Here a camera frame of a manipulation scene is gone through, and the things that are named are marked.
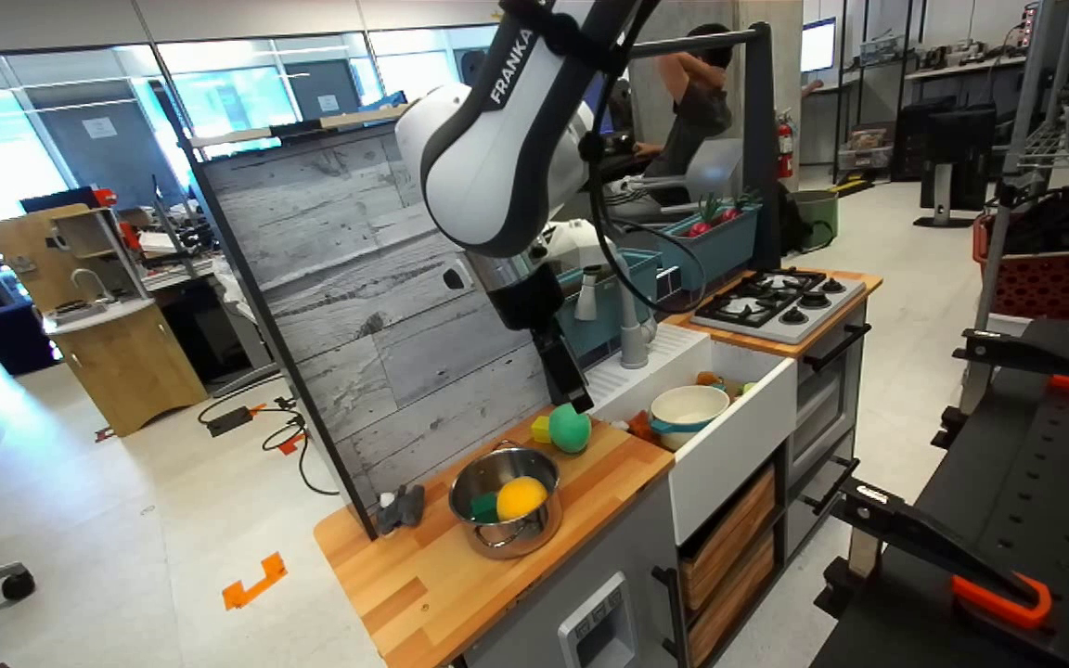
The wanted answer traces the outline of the white franka robot arm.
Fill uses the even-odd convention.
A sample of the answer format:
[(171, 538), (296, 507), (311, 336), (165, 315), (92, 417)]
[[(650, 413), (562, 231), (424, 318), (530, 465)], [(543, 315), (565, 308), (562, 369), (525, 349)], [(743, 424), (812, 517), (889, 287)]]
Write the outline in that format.
[(442, 84), (395, 127), (430, 221), (467, 257), (508, 330), (528, 330), (555, 403), (590, 408), (559, 308), (559, 272), (530, 247), (590, 187), (586, 90), (617, 77), (659, 0), (503, 0), (467, 84)]

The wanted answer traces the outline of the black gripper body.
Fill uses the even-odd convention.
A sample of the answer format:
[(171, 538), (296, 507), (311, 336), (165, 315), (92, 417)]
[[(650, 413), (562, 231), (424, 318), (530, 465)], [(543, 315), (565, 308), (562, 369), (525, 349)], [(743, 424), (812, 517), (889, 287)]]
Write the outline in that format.
[(565, 292), (550, 262), (528, 257), (483, 261), (487, 292), (508, 330), (528, 330), (546, 369), (546, 387), (559, 403), (590, 408), (586, 380), (568, 351), (559, 323)]

